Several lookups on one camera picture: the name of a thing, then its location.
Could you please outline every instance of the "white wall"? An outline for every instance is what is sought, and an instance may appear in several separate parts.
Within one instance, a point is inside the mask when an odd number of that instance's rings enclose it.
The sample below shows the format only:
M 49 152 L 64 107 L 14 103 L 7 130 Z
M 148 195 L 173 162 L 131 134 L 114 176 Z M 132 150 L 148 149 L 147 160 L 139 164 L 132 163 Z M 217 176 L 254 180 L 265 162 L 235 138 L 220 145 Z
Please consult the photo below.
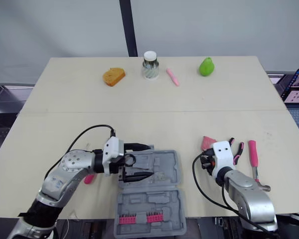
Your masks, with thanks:
M 131 3 L 139 55 L 256 55 L 267 71 L 299 68 L 299 0 Z
M 35 84 L 50 57 L 128 56 L 119 0 L 0 0 L 0 83 Z

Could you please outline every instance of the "white jar lid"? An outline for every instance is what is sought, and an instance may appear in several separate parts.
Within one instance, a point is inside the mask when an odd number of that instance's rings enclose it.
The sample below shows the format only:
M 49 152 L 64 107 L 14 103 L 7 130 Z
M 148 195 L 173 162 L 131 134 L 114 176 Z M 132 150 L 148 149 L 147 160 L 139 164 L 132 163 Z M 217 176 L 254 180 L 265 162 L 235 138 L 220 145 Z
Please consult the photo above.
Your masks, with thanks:
M 156 60 L 156 58 L 157 58 L 157 55 L 156 55 L 156 52 L 154 52 L 154 51 L 147 51 L 144 53 L 144 59 L 147 61 L 154 61 L 154 60 Z

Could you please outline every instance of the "pliers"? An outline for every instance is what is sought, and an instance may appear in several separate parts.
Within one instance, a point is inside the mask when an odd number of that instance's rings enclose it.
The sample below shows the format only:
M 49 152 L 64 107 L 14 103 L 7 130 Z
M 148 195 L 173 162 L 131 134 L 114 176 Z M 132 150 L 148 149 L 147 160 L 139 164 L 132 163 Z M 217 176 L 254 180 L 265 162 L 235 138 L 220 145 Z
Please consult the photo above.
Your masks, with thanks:
M 234 142 L 235 138 L 230 138 L 230 140 L 228 141 L 230 146 L 231 144 Z M 235 154 L 234 156 L 234 160 L 233 160 L 233 164 L 234 165 L 237 165 L 238 163 L 238 159 L 239 157 L 241 156 L 241 154 L 243 153 L 243 150 L 244 150 L 244 143 L 243 142 L 240 142 L 239 143 L 239 148 L 238 148 L 238 152 Z

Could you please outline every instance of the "laptop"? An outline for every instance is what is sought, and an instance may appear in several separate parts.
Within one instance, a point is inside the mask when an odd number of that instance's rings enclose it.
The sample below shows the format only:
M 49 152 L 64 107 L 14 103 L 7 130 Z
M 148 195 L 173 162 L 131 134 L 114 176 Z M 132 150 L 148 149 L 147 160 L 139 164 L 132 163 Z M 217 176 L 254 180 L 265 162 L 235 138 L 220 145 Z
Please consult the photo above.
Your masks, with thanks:
M 294 75 L 284 75 L 275 87 L 299 127 L 299 69 Z

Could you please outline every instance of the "laptop screen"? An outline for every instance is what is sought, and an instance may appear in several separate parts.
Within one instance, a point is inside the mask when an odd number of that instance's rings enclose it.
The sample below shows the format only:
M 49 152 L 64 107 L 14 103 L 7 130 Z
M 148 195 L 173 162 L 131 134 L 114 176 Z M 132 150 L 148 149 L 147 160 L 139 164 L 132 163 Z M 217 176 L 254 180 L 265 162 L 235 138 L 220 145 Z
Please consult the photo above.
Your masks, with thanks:
M 299 106 L 299 69 L 286 86 L 281 97 L 287 106 Z

